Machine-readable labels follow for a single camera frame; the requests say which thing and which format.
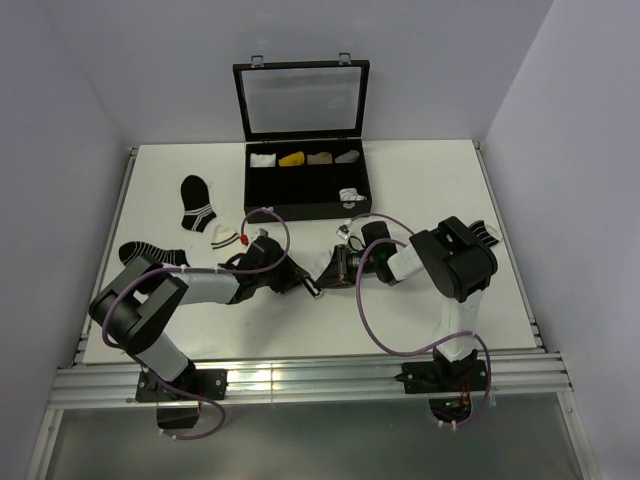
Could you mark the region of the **white sock with black lines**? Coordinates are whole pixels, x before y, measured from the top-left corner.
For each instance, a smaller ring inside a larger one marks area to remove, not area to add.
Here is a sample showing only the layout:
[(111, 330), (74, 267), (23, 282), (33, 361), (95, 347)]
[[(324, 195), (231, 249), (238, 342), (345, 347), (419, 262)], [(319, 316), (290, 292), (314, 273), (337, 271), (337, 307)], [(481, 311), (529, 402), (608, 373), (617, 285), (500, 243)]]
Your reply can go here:
[(343, 188), (339, 191), (339, 198), (342, 202), (351, 203), (351, 202), (360, 202), (367, 201), (368, 198), (365, 195), (362, 195), (358, 192), (356, 188)]

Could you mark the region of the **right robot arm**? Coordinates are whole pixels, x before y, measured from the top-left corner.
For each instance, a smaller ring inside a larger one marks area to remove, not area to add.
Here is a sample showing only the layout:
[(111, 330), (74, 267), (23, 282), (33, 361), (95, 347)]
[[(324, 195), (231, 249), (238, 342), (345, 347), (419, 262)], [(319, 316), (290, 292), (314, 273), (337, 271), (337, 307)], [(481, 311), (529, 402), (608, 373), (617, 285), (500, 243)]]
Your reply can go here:
[(441, 221), (433, 230), (411, 233), (407, 243), (392, 239), (387, 217), (365, 224), (356, 239), (348, 223), (339, 227), (341, 243), (320, 262), (314, 277), (321, 289), (358, 287), (365, 275), (388, 285), (425, 272), (443, 297), (442, 317), (435, 341), (427, 346), (432, 358), (416, 361), (403, 353), (405, 363), (396, 381), (408, 394), (454, 393), (468, 397), (491, 386), (491, 360), (476, 334), (479, 305), (497, 273), (492, 251), (496, 239), (482, 232), (481, 223), (466, 226), (457, 217)]

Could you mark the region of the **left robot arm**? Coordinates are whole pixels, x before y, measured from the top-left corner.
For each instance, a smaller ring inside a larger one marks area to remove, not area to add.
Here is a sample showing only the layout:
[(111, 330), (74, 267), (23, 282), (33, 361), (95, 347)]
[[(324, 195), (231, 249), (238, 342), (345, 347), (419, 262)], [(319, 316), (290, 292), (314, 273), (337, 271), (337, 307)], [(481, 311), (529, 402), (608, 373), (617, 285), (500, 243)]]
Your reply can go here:
[(237, 305), (263, 287), (286, 294), (302, 286), (317, 297), (309, 272), (276, 240), (259, 236), (215, 269), (163, 264), (149, 254), (132, 260), (91, 301), (88, 314), (107, 340), (147, 368), (172, 399), (196, 399), (215, 387), (197, 372), (164, 330), (182, 305)]

